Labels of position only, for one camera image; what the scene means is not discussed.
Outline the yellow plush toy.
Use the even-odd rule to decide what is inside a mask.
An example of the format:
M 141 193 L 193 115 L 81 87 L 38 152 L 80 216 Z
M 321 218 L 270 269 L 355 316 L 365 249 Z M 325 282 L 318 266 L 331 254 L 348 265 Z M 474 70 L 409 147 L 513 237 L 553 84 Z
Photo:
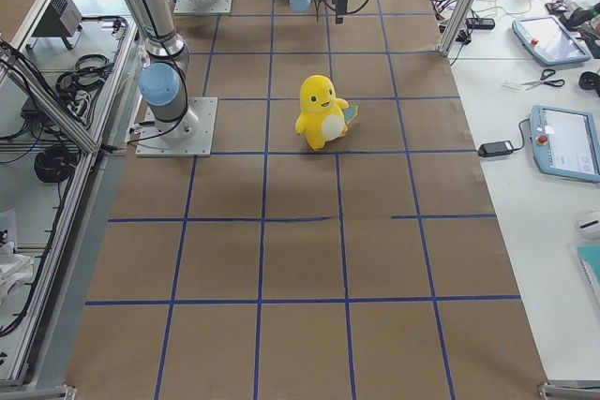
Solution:
M 299 104 L 295 132 L 304 135 L 308 146 L 315 151 L 345 136 L 349 123 L 358 114 L 358 105 L 337 97 L 333 83 L 324 75 L 311 75 L 304 80 Z

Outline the blue teach pendant upper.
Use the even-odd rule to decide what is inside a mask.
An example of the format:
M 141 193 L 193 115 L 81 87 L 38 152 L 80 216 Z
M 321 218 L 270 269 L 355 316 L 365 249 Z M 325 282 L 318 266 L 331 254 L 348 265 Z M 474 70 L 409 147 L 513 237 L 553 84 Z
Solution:
M 523 47 L 545 66 L 585 63 L 592 58 L 587 48 L 554 16 L 513 20 L 512 31 Z

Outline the blue teach pendant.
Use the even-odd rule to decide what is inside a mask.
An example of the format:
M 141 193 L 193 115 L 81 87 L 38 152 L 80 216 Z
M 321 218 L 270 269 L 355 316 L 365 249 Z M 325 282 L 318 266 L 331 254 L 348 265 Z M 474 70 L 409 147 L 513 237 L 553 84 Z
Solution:
M 513 20 L 512 31 L 523 47 L 545 66 L 585 63 L 592 58 L 587 48 L 554 16 Z
M 530 127 L 532 156 L 541 172 L 599 183 L 599 139 L 589 112 L 536 105 Z

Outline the black power adapter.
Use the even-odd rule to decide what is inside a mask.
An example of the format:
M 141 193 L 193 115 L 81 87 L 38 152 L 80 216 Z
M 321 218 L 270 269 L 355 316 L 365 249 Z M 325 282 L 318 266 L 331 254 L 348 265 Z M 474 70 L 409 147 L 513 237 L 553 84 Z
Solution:
M 477 149 L 477 154 L 482 158 L 509 156 L 516 150 L 511 141 L 489 141 L 482 143 Z

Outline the black scissors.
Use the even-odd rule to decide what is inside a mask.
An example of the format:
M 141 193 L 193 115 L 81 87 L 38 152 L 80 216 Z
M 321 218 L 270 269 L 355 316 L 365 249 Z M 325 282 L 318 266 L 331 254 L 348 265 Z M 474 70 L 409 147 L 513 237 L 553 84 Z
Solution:
M 556 75 L 556 70 L 552 68 L 545 68 L 542 70 L 539 78 L 535 81 L 527 81 L 521 84 L 526 90 L 531 90 L 537 86 L 546 85 L 554 88 L 560 88 L 565 85 L 564 79 L 554 79 L 552 77 Z

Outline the blue teach pendant lower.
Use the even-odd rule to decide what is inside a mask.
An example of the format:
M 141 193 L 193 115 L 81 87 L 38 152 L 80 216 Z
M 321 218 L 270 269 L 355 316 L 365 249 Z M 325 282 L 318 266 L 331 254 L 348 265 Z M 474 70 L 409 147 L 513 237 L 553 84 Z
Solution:
M 599 183 L 599 139 L 589 112 L 536 105 L 530 127 L 532 156 L 541 172 Z

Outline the brown paper table cover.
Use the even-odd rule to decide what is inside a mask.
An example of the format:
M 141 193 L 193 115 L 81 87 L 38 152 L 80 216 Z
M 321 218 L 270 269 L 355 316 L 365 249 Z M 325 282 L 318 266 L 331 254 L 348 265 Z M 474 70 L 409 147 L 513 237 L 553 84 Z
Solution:
M 207 158 L 110 159 L 81 399 L 534 399 L 544 373 L 429 0 L 177 22 Z M 358 105 L 321 150 L 302 83 Z

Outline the grey electrical box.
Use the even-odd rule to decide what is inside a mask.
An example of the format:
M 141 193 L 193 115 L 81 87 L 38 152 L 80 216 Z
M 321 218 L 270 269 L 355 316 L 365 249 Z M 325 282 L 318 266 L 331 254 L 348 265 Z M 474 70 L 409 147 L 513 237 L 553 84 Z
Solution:
M 83 16 L 73 0 L 51 0 L 41 16 L 32 37 L 60 38 L 68 50 L 77 42 L 76 34 L 82 31 Z

